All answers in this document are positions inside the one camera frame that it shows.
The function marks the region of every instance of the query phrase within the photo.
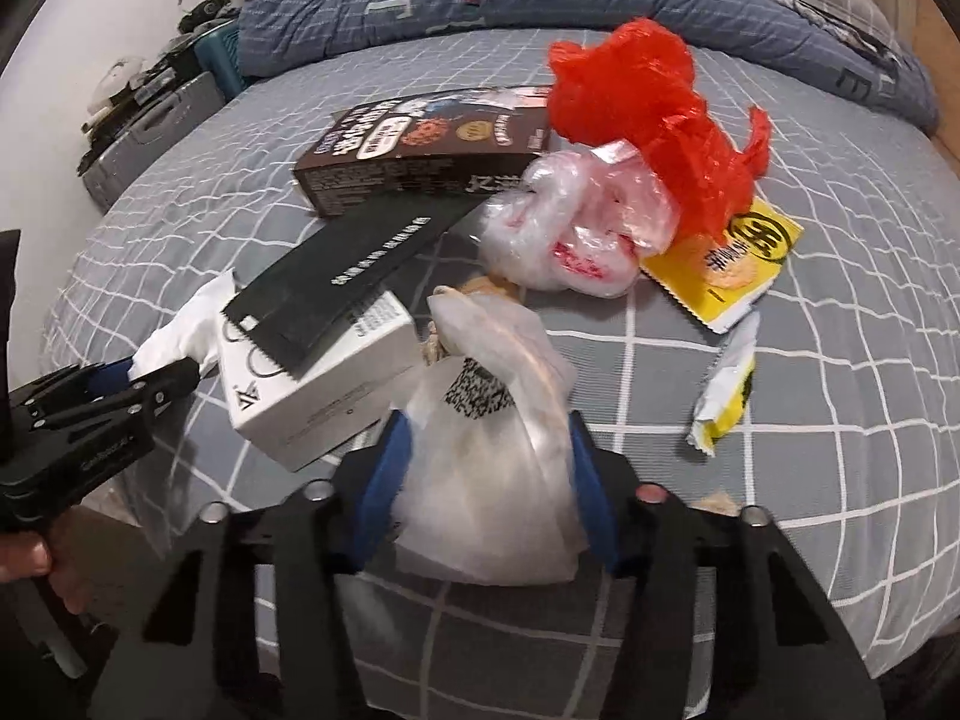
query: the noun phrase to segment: white tissue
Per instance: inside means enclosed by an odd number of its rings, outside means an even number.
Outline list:
[[[226,271],[200,287],[170,322],[143,341],[133,355],[128,374],[131,381],[184,357],[197,361],[200,376],[207,375],[219,358],[217,314],[234,295],[233,271]]]

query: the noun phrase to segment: logo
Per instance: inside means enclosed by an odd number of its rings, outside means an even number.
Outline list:
[[[238,389],[234,386],[233,392],[237,396],[237,404],[240,406],[240,410],[250,408],[260,399],[260,391],[256,387],[256,382],[251,382],[246,389]]]
[[[85,461],[80,466],[80,470],[89,471],[94,466],[99,466],[99,464],[103,463],[104,461],[112,459],[113,455],[115,455],[117,452],[122,450],[126,445],[128,445],[132,441],[133,441],[133,438],[131,436],[129,435],[123,436],[120,440],[117,440],[117,442],[112,443],[106,449],[101,449],[92,458]]]
[[[457,127],[457,137],[462,141],[485,141],[491,135],[493,135],[493,125],[490,122],[484,122],[483,119]]]
[[[755,256],[770,263],[781,264],[793,248],[786,227],[757,211],[735,215],[727,232],[748,245]]]

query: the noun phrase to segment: human hand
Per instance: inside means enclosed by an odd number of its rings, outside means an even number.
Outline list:
[[[45,576],[69,613],[79,614],[88,601],[88,589],[68,555],[70,512],[61,514],[45,541],[37,533],[0,535],[0,584]]]

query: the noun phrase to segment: clutter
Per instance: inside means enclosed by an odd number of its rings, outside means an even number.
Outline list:
[[[122,56],[110,66],[97,88],[90,95],[90,102],[86,105],[86,112],[91,116],[98,114],[104,108],[112,107],[111,98],[115,98],[143,69],[142,56]]]
[[[760,312],[747,314],[727,338],[693,410],[688,443],[713,457],[717,439],[740,421],[750,399],[757,365]]]
[[[240,44],[237,15],[227,18],[221,14],[199,26],[190,36],[197,61],[217,79],[217,86],[228,103],[250,85],[237,65],[237,46]]]
[[[204,0],[194,5],[193,9],[179,20],[176,31],[181,35],[188,35],[198,26],[216,19],[224,9],[229,9],[231,5],[230,0]]]
[[[133,353],[130,380],[139,379],[171,362],[189,357],[200,366],[200,376],[217,365],[220,331],[218,314],[236,295],[233,271],[206,282],[163,327],[150,333]]]
[[[722,242],[733,215],[750,210],[769,160],[770,119],[752,106],[750,143],[737,151],[693,91],[693,58],[677,35],[637,19],[588,49],[556,42],[549,63],[552,127],[571,143],[636,146],[680,210],[678,241]]]
[[[637,279],[637,259],[673,239],[674,203],[626,141],[546,154],[523,182],[530,191],[487,201],[480,236],[487,266],[522,286],[614,298]]]
[[[296,378],[324,343],[347,331],[350,306],[481,201],[463,193],[373,196],[288,251],[224,313]]]
[[[220,317],[220,375],[234,429],[291,471],[409,396],[424,367],[413,319],[389,292],[356,308],[347,331],[294,379]]]
[[[201,73],[127,122],[104,150],[83,163],[80,178],[106,213],[157,158],[224,106],[210,73]]]
[[[546,151],[548,91],[461,89],[357,105],[296,161],[294,176],[325,217],[382,189],[485,198],[520,184]]]
[[[770,288],[803,228],[754,199],[737,214],[723,245],[700,236],[675,242],[640,267],[714,333],[726,333]]]
[[[397,566],[474,584],[570,581],[586,546],[570,482],[573,366],[501,295],[438,288],[427,302],[451,356],[404,408]]]

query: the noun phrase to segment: qr code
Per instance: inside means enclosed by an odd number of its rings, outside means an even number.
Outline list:
[[[460,375],[443,400],[467,419],[480,419],[514,405],[507,386],[472,357],[464,360]]]

